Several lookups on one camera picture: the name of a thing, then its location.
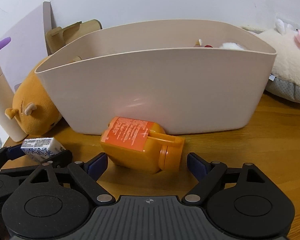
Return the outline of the blue white tissue pack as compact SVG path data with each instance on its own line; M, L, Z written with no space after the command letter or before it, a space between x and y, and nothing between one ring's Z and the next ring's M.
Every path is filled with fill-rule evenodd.
M42 162L65 150L55 138L25 139L20 149L32 160Z

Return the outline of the orange plastic bottle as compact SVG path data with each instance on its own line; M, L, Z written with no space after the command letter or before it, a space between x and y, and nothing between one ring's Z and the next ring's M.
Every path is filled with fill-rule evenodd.
M157 173L179 170L185 138L166 134L156 122L116 116L100 143L114 164Z

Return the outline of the white red plush toy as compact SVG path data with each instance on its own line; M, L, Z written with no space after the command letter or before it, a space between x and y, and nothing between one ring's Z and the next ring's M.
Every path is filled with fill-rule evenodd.
M241 45L233 42L226 42L219 46L220 49L229 49L229 50L245 50Z

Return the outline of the brown squirrel plush toy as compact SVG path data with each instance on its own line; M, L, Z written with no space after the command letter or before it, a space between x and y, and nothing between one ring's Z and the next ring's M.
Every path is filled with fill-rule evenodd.
M198 39L197 41L196 41L196 44L194 45L195 47L203 47L203 42L202 42L202 40L201 39Z

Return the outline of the orange bear plush toy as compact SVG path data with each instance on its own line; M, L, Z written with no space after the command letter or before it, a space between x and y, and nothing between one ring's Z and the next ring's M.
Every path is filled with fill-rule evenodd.
M15 119L29 135L44 135L62 115L50 99L33 68L14 94L12 107L5 109L10 120Z

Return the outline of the cream tumbler bottle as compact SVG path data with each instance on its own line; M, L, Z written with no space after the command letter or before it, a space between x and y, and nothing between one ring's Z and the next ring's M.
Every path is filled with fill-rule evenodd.
M14 142L22 141L27 134L21 129L15 119L9 119L5 110L12 107L14 92L11 90L0 66L0 126Z

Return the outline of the lavender board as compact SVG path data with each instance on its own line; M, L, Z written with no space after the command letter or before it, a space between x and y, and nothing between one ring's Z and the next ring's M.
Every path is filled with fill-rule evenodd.
M1 37L11 38L0 50L0 66L14 92L35 65L49 54L45 34L51 29L51 3L44 1Z

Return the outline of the beige plastic storage bin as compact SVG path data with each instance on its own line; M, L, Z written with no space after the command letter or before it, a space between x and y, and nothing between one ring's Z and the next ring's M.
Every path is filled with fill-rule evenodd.
M203 47L194 46L198 39ZM220 49L226 42L245 50ZM78 133L101 134L121 116L189 134L244 127L275 58L272 46L234 25L157 20L84 35L35 73Z

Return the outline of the cream round plush pillow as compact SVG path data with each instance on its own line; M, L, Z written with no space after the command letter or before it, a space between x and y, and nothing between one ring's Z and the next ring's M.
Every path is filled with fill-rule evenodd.
M300 28L278 18L273 29L243 29L267 42L277 52L265 90L300 103Z

